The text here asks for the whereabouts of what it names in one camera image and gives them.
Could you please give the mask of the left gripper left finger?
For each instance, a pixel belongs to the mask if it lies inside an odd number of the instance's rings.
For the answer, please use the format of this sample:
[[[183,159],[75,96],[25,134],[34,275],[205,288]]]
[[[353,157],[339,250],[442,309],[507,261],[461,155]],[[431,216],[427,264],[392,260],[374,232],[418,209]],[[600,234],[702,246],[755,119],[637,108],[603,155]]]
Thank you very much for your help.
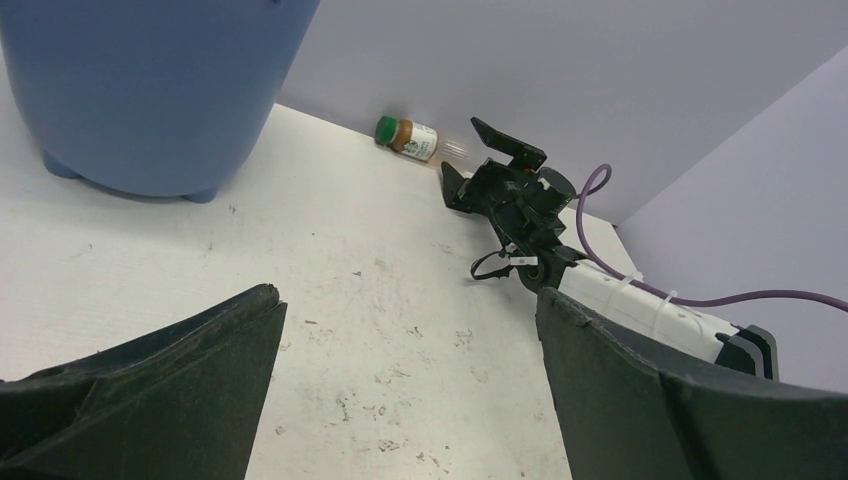
[[[286,317],[270,284],[1,386],[5,479],[241,479]]]

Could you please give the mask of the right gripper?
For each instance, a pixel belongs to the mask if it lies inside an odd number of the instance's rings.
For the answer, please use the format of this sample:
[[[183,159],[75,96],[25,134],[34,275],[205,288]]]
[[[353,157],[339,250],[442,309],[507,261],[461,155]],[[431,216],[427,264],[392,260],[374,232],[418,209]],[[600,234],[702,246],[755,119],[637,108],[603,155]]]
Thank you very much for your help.
[[[472,117],[470,122],[486,147],[509,156],[511,161],[507,166],[488,159],[467,183],[467,178],[450,163],[442,162],[445,206],[485,216],[504,247],[560,246],[559,236],[565,226],[559,214],[567,206],[567,178],[552,168],[541,167],[548,156],[540,148],[498,131],[478,117]]]

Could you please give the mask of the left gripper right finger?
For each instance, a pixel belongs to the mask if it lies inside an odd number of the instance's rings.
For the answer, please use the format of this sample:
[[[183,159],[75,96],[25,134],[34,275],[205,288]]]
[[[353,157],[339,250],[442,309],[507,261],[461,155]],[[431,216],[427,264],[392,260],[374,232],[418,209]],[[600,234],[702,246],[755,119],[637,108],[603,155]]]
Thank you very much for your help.
[[[847,397],[782,383],[774,337],[705,361],[542,289],[536,325],[576,479],[843,479]]]

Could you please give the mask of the green cap brown bottle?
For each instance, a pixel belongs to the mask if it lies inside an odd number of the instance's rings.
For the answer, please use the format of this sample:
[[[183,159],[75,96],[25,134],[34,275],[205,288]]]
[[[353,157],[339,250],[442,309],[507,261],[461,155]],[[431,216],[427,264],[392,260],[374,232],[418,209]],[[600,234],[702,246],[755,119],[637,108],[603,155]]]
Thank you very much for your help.
[[[409,119],[381,116],[373,138],[377,145],[433,168],[448,163],[466,171],[471,166],[471,149],[463,141]]]

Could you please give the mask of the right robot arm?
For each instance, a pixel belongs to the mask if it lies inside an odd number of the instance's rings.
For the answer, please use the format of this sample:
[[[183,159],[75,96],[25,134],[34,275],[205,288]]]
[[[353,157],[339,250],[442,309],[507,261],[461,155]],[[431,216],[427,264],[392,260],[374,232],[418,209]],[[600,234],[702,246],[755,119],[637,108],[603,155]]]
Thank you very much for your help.
[[[673,304],[637,287],[637,274],[617,279],[581,250],[563,244],[558,214],[577,196],[573,184],[545,166],[539,148],[502,133],[477,117],[471,124],[487,147],[510,156],[507,164],[486,160],[470,177],[449,164],[441,167],[445,205],[487,218],[505,265],[470,275],[481,281],[517,273],[537,293],[557,288],[607,319],[708,363],[757,377],[779,378],[777,344],[768,331],[740,327],[689,307]]]

